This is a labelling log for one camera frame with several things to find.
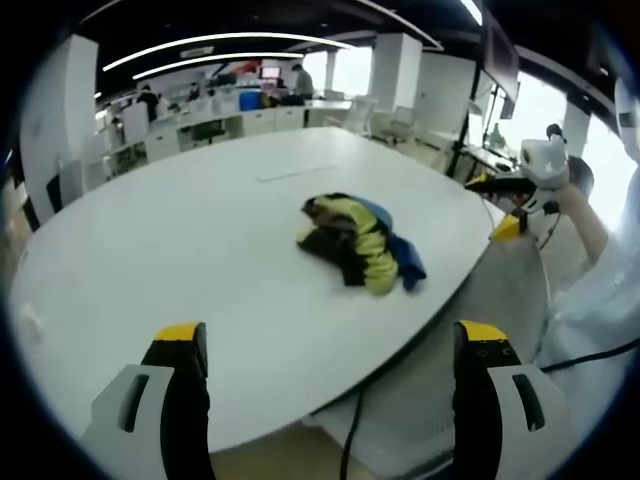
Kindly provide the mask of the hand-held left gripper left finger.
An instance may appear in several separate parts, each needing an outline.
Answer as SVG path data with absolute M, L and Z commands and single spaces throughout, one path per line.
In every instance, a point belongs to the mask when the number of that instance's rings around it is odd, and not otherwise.
M 81 445 L 110 479 L 213 479 L 203 322 L 174 324 L 96 396 Z

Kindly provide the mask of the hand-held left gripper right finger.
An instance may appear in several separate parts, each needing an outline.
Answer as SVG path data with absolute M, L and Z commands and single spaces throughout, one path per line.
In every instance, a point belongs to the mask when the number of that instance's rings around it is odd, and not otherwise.
M 538 367 L 520 361 L 500 329 L 455 326 L 456 479 L 548 479 L 568 448 L 566 398 Z

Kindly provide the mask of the person's right hand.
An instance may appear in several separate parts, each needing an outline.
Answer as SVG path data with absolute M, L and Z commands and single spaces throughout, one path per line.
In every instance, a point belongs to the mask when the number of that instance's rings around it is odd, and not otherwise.
M 589 200 L 595 185 L 591 167 L 582 158 L 576 156 L 568 157 L 568 167 L 570 183 L 578 189 L 586 200 Z

